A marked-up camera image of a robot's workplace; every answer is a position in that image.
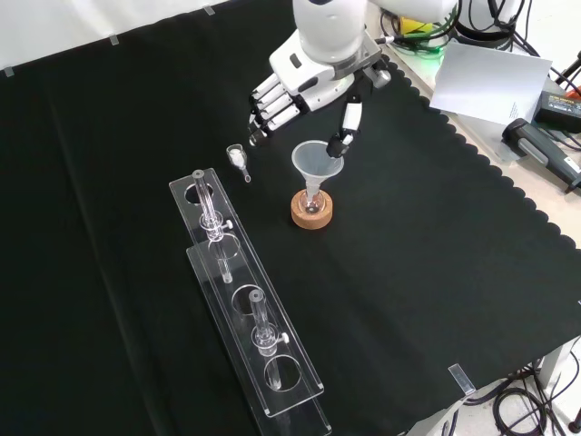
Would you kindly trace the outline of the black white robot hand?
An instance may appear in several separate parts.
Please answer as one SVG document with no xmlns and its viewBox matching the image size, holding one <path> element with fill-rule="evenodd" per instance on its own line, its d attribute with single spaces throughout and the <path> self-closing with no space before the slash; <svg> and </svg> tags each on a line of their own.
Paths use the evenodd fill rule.
<svg viewBox="0 0 581 436">
<path fill-rule="evenodd" d="M 272 73 L 249 97 L 251 115 L 249 143 L 264 144 L 275 132 L 293 120 L 346 97 L 340 128 L 327 145 L 327 154 L 343 156 L 359 134 L 363 79 L 380 89 L 390 81 L 381 50 L 368 32 L 354 55 L 338 64 L 312 60 L 300 46 L 300 34 L 294 32 L 269 58 Z"/>
</svg>

